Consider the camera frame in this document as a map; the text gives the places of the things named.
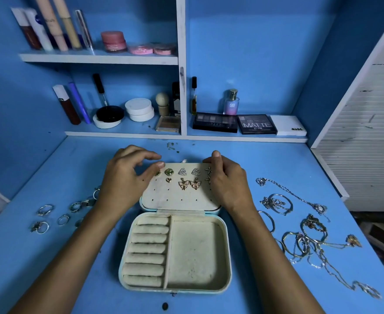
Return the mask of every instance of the blue table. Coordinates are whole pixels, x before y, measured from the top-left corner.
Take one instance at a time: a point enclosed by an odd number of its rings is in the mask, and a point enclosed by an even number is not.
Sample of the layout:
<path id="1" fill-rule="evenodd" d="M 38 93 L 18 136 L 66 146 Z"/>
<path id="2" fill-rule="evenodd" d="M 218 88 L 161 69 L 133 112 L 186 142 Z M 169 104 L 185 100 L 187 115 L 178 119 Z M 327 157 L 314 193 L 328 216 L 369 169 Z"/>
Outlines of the blue table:
<path id="1" fill-rule="evenodd" d="M 218 149 L 247 171 L 259 209 L 264 209 L 259 203 L 263 196 L 287 194 L 271 183 L 261 188 L 255 182 L 257 177 L 273 179 L 312 203 L 328 206 L 331 223 L 320 217 L 328 229 L 328 241 L 344 243 L 348 234 L 354 234 L 363 248 L 325 247 L 326 256 L 348 282 L 367 283 L 376 288 L 383 299 L 373 299 L 360 289 L 349 290 L 324 269 L 315 269 L 305 260 L 296 264 L 295 269 L 327 313 L 384 313 L 384 267 L 305 144 L 93 137 L 67 137 L 0 215 L 0 313 L 7 312 L 31 285 L 71 236 L 74 223 L 85 212 L 72 215 L 63 227 L 56 224 L 57 218 L 68 212 L 71 203 L 93 193 L 100 185 L 107 161 L 118 148 L 129 144 L 154 150 L 166 162 L 183 159 L 200 162 Z M 269 211 L 277 227 L 273 236 L 278 239 L 284 232 L 299 231 L 301 220 L 309 213 L 318 216 L 310 206 L 292 196 L 289 198 L 294 203 L 294 211 L 289 215 Z M 29 232 L 34 221 L 42 220 L 36 211 L 45 204 L 55 206 L 55 210 L 43 218 L 51 224 L 49 231 L 43 235 Z M 118 281 L 117 269 L 130 224 L 139 213 L 139 206 L 131 208 L 107 238 L 73 313 L 160 313 L 164 302 L 168 303 L 171 313 L 261 312 L 246 252 L 225 211 L 220 216 L 228 226 L 233 270 L 226 292 L 172 296 L 125 290 Z M 268 218 L 263 218 L 270 227 Z"/>

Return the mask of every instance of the black eyeshadow palette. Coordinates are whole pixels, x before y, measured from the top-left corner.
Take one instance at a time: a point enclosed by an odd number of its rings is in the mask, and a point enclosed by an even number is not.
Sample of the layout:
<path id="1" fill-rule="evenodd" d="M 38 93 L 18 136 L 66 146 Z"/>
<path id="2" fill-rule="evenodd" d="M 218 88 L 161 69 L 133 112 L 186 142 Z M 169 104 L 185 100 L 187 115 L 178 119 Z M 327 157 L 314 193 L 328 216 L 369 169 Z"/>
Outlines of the black eyeshadow palette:
<path id="1" fill-rule="evenodd" d="M 237 133 L 238 125 L 236 116 L 198 112 L 193 129 Z"/>
<path id="2" fill-rule="evenodd" d="M 276 134 L 277 130 L 267 115 L 238 115 L 242 134 Z"/>

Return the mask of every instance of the perfume bottle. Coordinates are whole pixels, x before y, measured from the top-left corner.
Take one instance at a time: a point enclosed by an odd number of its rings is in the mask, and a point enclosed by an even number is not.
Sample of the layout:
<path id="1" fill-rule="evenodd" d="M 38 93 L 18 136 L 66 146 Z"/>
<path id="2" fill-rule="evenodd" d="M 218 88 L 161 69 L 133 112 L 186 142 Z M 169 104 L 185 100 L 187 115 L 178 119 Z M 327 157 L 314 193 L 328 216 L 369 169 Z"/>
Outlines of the perfume bottle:
<path id="1" fill-rule="evenodd" d="M 191 114 L 196 115 L 196 77 L 192 77 Z"/>
<path id="2" fill-rule="evenodd" d="M 224 102 L 224 112 L 223 115 L 235 116 L 237 114 L 238 103 L 240 98 L 237 97 L 237 89 L 230 89 L 230 94 Z"/>

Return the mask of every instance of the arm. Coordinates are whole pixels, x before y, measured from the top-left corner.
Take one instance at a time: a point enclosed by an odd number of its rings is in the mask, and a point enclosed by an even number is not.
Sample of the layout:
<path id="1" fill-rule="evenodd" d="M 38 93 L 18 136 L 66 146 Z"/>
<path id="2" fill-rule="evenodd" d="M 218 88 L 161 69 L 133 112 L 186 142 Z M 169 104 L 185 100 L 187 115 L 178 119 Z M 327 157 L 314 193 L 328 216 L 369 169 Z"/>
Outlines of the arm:
<path id="1" fill-rule="evenodd" d="M 160 158 L 157 153 L 136 146 L 122 148 L 115 154 L 106 167 L 96 205 L 10 314 L 71 312 L 106 237 L 164 163 L 152 164 L 140 176 L 135 173 L 135 166 L 144 159 Z"/>
<path id="2" fill-rule="evenodd" d="M 212 163 L 212 191 L 244 241 L 265 311 L 324 313 L 259 216 L 244 169 L 218 151 L 204 162 Z"/>

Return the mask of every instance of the jewelry box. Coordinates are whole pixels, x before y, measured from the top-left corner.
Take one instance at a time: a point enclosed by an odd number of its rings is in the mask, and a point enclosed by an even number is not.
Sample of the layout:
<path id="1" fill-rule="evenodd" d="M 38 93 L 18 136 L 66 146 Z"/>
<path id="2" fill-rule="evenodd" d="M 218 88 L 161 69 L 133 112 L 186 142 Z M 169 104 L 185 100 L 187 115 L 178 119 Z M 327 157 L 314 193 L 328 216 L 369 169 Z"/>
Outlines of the jewelry box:
<path id="1" fill-rule="evenodd" d="M 217 294 L 232 277 L 230 246 L 211 166 L 166 163 L 139 200 L 119 266 L 128 290 Z"/>

